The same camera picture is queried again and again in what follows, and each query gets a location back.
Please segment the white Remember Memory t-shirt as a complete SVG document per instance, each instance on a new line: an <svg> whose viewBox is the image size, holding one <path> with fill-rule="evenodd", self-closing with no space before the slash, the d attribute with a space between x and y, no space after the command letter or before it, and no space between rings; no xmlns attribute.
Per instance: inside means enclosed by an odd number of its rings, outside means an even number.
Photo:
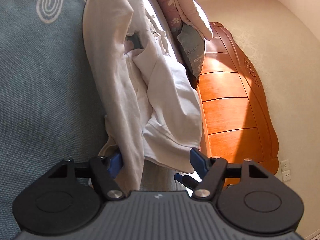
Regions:
<svg viewBox="0 0 320 240"><path fill-rule="evenodd" d="M141 111L146 160L173 170L192 173L190 150L202 134L200 101L185 67L176 60L166 33L154 20L149 0L128 0L133 8L129 34L141 48L131 55L140 71L147 109Z"/></svg>

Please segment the orange wooden headboard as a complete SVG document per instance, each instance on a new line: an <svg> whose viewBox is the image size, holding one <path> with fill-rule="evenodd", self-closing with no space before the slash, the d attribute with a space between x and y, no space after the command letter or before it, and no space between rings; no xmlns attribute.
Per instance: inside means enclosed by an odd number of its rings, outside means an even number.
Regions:
<svg viewBox="0 0 320 240"><path fill-rule="evenodd" d="M202 107L201 152L239 164L251 159L276 174L279 142L257 70L231 32L212 22L196 83Z"/></svg>

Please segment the teal floral bed sheet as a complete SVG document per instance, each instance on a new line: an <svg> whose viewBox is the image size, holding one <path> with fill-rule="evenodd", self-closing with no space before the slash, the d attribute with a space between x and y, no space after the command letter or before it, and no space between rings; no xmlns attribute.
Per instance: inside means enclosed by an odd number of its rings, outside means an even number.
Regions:
<svg viewBox="0 0 320 240"><path fill-rule="evenodd" d="M1 0L1 239L20 231L16 196L62 159L107 142L86 56L87 0Z"/></svg>

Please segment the grey-green flower pillow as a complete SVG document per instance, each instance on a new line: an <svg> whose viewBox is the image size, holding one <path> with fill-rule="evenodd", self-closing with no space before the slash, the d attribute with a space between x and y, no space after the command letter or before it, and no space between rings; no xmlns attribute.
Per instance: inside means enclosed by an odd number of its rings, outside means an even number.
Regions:
<svg viewBox="0 0 320 240"><path fill-rule="evenodd" d="M192 26L183 23L181 31L177 35L177 41L187 67L198 80L203 68L204 54L206 52L204 38Z"/></svg>

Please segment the pink floral folded quilt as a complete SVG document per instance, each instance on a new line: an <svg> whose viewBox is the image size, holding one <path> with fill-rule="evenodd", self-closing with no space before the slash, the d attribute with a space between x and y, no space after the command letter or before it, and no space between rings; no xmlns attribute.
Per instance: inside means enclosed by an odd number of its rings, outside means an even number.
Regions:
<svg viewBox="0 0 320 240"><path fill-rule="evenodd" d="M169 27L177 29L181 23L191 25L199 34L210 41L213 33L208 18L195 0L157 0Z"/></svg>

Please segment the white wall switch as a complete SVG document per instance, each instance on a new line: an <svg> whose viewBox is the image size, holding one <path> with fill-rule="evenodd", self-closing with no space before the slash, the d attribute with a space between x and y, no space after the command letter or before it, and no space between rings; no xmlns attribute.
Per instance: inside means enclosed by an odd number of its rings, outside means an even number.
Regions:
<svg viewBox="0 0 320 240"><path fill-rule="evenodd" d="M281 165L281 170L284 171L288 171L290 169L290 162L289 159L283 160L280 162Z"/></svg>

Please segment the white wall socket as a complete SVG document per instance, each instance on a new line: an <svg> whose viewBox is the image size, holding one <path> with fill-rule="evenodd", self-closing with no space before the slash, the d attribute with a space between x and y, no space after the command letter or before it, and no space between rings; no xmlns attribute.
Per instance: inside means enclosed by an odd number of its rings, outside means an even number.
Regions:
<svg viewBox="0 0 320 240"><path fill-rule="evenodd" d="M282 172L282 181L286 182L291 180L291 171L290 170L286 170Z"/></svg>

